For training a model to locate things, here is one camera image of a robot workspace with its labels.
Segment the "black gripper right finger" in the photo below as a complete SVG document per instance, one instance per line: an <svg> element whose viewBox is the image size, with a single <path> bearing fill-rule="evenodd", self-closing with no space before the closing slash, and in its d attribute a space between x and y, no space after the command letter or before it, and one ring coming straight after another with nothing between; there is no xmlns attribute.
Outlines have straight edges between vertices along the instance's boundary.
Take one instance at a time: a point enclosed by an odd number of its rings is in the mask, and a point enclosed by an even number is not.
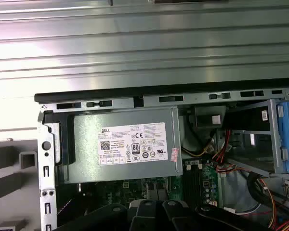
<svg viewBox="0 0 289 231"><path fill-rule="evenodd" d="M242 218L213 205L192 210L182 202L168 200L162 204L169 223L176 231L268 231L268 227Z"/></svg>

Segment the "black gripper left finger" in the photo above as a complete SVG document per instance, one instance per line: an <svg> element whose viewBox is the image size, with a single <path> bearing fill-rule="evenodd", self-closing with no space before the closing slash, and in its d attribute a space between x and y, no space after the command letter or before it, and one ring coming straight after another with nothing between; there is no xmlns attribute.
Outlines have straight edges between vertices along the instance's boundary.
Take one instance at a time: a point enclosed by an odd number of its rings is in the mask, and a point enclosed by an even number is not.
<svg viewBox="0 0 289 231"><path fill-rule="evenodd" d="M157 203L135 200L130 208L109 204L70 221L57 231L154 231L157 228Z"/></svg>

